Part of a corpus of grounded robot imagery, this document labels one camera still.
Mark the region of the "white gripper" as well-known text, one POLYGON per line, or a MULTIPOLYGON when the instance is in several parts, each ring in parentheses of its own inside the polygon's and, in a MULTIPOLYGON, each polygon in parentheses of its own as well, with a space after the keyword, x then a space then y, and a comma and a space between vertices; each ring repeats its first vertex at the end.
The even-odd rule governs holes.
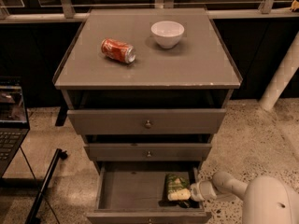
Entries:
POLYGON ((191 184, 190 190, 176 190, 167 195, 169 201, 186 201, 190 197, 196 202, 215 200, 217 193, 210 181, 200 181, 191 184))

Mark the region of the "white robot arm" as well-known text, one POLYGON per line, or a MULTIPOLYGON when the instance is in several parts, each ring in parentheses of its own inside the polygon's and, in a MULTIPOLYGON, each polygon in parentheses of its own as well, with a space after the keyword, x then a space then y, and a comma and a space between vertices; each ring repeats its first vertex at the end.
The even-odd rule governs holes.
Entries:
POLYGON ((210 180, 189 182, 178 175, 165 178, 170 202, 230 200, 243 202, 242 224, 299 224, 299 193, 271 176, 258 176, 248 184, 227 172, 216 172, 210 180))

